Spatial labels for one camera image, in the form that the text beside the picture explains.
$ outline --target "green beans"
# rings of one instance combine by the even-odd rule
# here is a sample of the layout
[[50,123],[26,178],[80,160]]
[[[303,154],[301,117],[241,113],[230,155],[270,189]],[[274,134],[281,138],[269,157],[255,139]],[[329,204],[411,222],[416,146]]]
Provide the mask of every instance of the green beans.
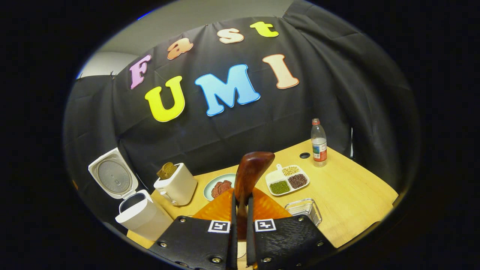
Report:
[[270,184],[270,189],[274,194],[282,194],[290,191],[290,187],[285,180]]

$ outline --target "peach letter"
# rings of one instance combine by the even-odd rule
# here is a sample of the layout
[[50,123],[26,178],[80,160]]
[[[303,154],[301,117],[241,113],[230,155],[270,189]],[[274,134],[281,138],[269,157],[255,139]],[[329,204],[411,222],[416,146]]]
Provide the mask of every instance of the peach letter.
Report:
[[278,36],[277,31],[270,31],[269,27],[273,27],[271,24],[266,24],[264,22],[256,22],[250,26],[250,28],[257,29],[257,32],[264,37],[276,37]]
[[234,42],[240,42],[244,39],[244,36],[242,34],[237,34],[239,33],[240,30],[235,29],[235,28],[230,28],[230,29],[223,29],[217,32],[217,36],[220,37],[220,41],[228,44],[228,43],[234,43]]
[[276,79],[278,80],[278,83],[276,84],[278,89],[293,87],[300,82],[297,78],[292,76],[292,73],[290,73],[290,70],[288,70],[287,65],[285,65],[285,62],[283,61],[284,58],[285,55],[283,54],[272,54],[262,59],[263,62],[270,65],[273,73],[275,73]]
[[150,105],[150,111],[152,111],[152,115],[157,121],[170,121],[183,112],[185,108],[185,98],[183,97],[180,81],[181,76],[176,76],[165,83],[166,87],[170,87],[175,102],[173,107],[168,110],[163,107],[162,98],[160,97],[161,87],[157,86],[145,94],[145,99],[148,100],[148,104]]
[[151,55],[147,55],[143,57],[140,61],[135,63],[135,65],[130,67],[130,71],[132,72],[132,86],[130,89],[134,89],[137,85],[141,84],[144,81],[144,78],[140,75],[140,73],[145,74],[147,71],[147,63],[152,58]]
[[184,37],[182,39],[179,39],[175,41],[172,45],[170,45],[170,47],[167,49],[169,51],[167,58],[169,60],[175,59],[181,53],[190,51],[192,47],[193,43],[190,43],[188,38]]

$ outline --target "wooden handle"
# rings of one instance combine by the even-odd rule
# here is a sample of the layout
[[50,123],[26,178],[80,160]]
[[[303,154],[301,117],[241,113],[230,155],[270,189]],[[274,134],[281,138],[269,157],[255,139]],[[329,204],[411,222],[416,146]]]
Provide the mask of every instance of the wooden handle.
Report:
[[275,154],[271,152],[251,152],[244,155],[240,161],[235,177],[235,198],[239,202],[237,208],[238,239],[246,238],[248,197],[252,194],[255,184],[270,167]]

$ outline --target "black cloth backdrop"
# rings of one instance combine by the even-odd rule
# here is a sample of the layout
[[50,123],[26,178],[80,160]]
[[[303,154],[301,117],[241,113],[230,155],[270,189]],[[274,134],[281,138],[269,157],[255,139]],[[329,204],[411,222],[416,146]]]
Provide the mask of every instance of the black cloth backdrop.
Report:
[[[263,37],[249,26],[273,24],[277,37]],[[245,36],[224,44],[221,29],[236,28]],[[167,48],[187,37],[193,48],[168,60]],[[135,89],[129,68],[145,55],[144,81]],[[262,58],[285,55],[297,86],[278,89],[277,79]],[[228,70],[248,65],[247,74],[261,98],[213,117],[195,79],[213,74],[226,82]],[[165,82],[180,82],[185,109],[169,122],[156,121],[145,93],[161,86],[166,109],[173,106]],[[419,122],[413,94],[396,64],[360,30],[320,7],[295,1],[282,18],[252,17],[217,22],[187,31],[145,52],[116,76],[77,80],[65,112],[64,148],[68,170],[86,205],[121,232],[114,220],[119,200],[97,185],[87,166],[118,147],[139,177],[139,188],[153,192],[156,172],[166,162],[184,162],[195,175],[237,164],[251,151],[276,152],[310,138],[311,119],[320,118],[332,149],[350,156],[395,190],[418,158]]]

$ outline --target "pink letter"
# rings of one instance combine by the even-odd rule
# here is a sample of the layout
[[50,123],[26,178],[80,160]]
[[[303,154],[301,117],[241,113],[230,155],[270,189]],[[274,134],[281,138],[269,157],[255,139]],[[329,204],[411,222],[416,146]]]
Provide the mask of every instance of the pink letter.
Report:
[[147,55],[143,57],[140,61],[138,61],[135,65],[130,68],[132,72],[132,86],[130,89],[134,89],[137,85],[141,84],[144,81],[144,78],[140,75],[140,73],[145,74],[147,71],[147,63],[152,59],[151,55]]

